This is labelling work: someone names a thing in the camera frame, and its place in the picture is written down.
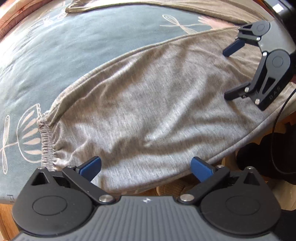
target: circular cap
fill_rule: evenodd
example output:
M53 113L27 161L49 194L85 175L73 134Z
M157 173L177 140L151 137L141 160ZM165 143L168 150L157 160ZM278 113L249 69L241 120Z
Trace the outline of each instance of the circular cap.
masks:
M67 207L67 201L58 196L45 196L37 199L33 203L33 209L36 213L45 216L52 216L64 211Z
M258 31L262 31L265 28L264 24L260 24L257 26Z
M109 194L105 194L105 195L102 195L102 196L99 197L99 201L100 202L105 202L105 203L111 202L111 201L113 201L113 199L114 198Z
M237 215L252 215L260 209L260 203L247 196L235 196L226 201L227 209Z
M272 65L276 68L281 67L284 63L284 60L282 57L280 56L276 56L274 57L274 59L272 60Z
M243 183L210 192L202 199L200 210L203 217L219 230L248 236L270 230L281 214L281 208L268 187Z
M194 200L194 196L191 194L183 194L180 196L180 200L183 202L191 202Z

